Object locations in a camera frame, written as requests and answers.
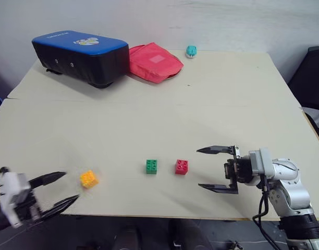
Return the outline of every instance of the sticker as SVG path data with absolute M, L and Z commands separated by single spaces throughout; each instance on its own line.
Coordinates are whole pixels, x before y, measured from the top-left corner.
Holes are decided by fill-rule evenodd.
M 98 38 L 90 37 L 88 39 L 77 40 L 73 43 L 79 44 L 79 45 L 94 45 L 94 44 L 98 44 L 99 41 L 98 41 Z
M 65 35 L 65 34 L 69 34 L 69 32 L 65 32 L 65 33 L 60 33 L 60 34 L 56 34 L 56 35 L 50 35 L 47 38 L 55 38 L 57 36 L 61 36 L 61 35 Z
M 157 55 L 157 56 L 150 58 L 149 61 L 152 61 L 153 63 L 158 64 L 160 61 L 163 61 L 164 59 L 165 59 L 165 57 L 163 57 L 161 55 Z

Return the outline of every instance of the red lego brick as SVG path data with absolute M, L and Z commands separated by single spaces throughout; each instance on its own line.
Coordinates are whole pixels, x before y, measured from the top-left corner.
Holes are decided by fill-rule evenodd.
M 186 175 L 187 171 L 189 171 L 189 162 L 187 160 L 177 160 L 176 174 Z

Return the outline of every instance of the black cable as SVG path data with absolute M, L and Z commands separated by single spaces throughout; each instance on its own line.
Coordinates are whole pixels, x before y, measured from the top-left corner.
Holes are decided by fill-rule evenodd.
M 261 186 L 262 186 L 262 198 L 260 199 L 259 203 L 259 209 L 258 209 L 258 214 L 252 217 L 253 222 L 257 225 L 259 228 L 260 232 L 262 235 L 265 237 L 265 239 L 270 243 L 270 245 L 275 249 L 275 250 L 281 250 L 281 248 L 275 243 L 275 241 L 265 232 L 262 226 L 262 217 L 268 214 L 268 185 L 267 185 L 267 178 L 265 175 L 261 176 Z
M 9 169 L 7 167 L 1 167 L 0 168 L 0 174 L 1 173 L 4 174 L 4 173 L 7 173 L 7 172 L 9 172 Z

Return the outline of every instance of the white table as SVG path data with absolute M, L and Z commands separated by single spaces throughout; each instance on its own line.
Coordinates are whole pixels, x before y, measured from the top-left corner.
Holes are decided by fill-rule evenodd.
M 242 219 L 256 214 L 260 190 L 198 187 L 228 184 L 230 156 L 195 151 L 267 146 L 274 158 L 298 164 L 319 218 L 319 140 L 269 56 L 204 52 L 183 62 L 162 84 L 125 77 L 105 90 L 35 64 L 0 108 L 0 167 L 28 178 L 67 171 L 36 190 L 44 208 L 80 194 L 67 214 Z M 178 158 L 189 161 L 186 176 L 174 174 Z M 147 159 L 158 159 L 157 175 L 145 174 Z M 100 183 L 84 190 L 79 176 L 89 169 Z M 277 219 L 273 208 L 267 219 Z
M 81 194 L 68 214 L 251 218 L 257 188 L 239 185 L 240 194 L 229 195 L 198 187 L 228 183 L 223 163 L 230 156 L 195 150 L 235 143 L 243 154 L 267 146 L 274 158 L 296 161 L 319 217 L 319 141 L 299 109 L 12 99 L 0 108 L 0 167 L 28 178 L 67 171 L 36 193 L 46 208 Z M 174 174 L 178 158 L 190 163 L 186 176 Z M 145 174 L 146 159 L 158 159 L 157 175 Z M 84 190 L 79 175 L 88 169 L 100 183 Z M 277 218 L 273 209 L 267 218 Z
M 172 53 L 185 65 L 176 77 L 152 84 L 125 76 L 102 90 L 46 72 L 37 61 L 8 97 L 141 105 L 300 107 L 266 53 L 199 51 L 194 59 L 187 58 L 183 51 Z

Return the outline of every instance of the black case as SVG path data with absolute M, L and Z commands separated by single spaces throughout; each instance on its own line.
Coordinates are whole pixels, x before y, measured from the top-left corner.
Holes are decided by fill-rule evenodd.
M 124 41 L 75 31 L 60 31 L 32 40 L 47 71 L 105 88 L 129 72 L 129 48 Z

